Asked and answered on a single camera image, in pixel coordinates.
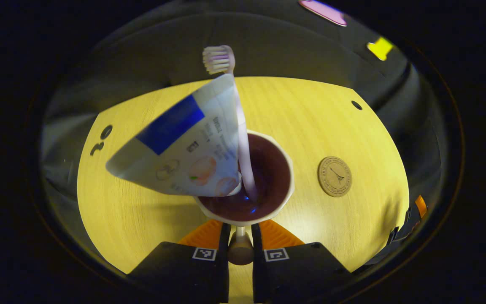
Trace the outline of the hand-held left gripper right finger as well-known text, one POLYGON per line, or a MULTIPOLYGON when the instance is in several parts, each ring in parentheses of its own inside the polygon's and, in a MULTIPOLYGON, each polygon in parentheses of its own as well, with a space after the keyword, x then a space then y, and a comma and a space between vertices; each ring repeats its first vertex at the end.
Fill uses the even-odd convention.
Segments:
POLYGON ((353 281, 320 242, 305 243, 274 220, 251 226, 255 303, 309 304, 353 281))

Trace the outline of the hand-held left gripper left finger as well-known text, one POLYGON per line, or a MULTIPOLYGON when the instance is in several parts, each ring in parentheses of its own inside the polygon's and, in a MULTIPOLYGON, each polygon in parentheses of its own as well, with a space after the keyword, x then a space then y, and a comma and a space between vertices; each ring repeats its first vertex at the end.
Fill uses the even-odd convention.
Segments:
POLYGON ((128 277, 146 288, 155 304, 228 302, 228 239, 231 226, 208 220, 179 242, 163 241, 128 277))

